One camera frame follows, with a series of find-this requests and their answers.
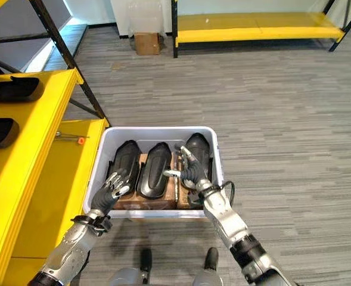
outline small cardboard box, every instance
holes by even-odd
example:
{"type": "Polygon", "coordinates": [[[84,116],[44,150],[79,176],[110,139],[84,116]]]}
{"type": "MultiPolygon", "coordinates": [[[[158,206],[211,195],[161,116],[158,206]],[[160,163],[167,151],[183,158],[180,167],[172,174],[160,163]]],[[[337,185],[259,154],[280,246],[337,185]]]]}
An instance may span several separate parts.
{"type": "MultiPolygon", "coordinates": [[[[173,166],[174,156],[171,158],[171,166],[173,166]]],[[[141,154],[139,158],[139,165],[145,163],[147,154],[141,154]]],[[[175,203],[175,186],[174,178],[170,177],[167,186],[166,192],[162,198],[156,200],[149,200],[137,194],[137,191],[134,190],[133,193],[129,195],[123,195],[118,202],[114,205],[113,209],[115,210],[174,210],[176,209],[175,203]]]]}
{"type": "Polygon", "coordinates": [[[135,51],[137,55],[158,55],[158,33],[135,33],[135,51]]]}

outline robotic hand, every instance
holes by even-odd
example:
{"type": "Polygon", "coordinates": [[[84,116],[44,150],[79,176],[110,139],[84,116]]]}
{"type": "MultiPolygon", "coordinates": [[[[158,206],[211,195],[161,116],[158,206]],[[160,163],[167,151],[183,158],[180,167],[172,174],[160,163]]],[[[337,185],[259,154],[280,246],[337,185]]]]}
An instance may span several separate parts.
{"type": "Polygon", "coordinates": [[[197,195],[189,193],[190,205],[203,204],[204,214],[213,222],[218,235],[240,265],[247,282],[267,286],[297,286],[250,233],[242,218],[233,211],[222,191],[223,187],[213,185],[208,180],[202,165],[187,148],[181,146],[180,150],[188,160],[188,169],[166,170],[163,174],[187,179],[195,184],[197,195]]]}
{"type": "Polygon", "coordinates": [[[29,286],[63,286],[68,284],[87,264],[89,251],[103,233],[111,228],[108,212],[118,199],[129,191],[126,172],[111,174],[92,199],[91,210],[76,216],[60,244],[48,256],[42,269],[29,286]]]}

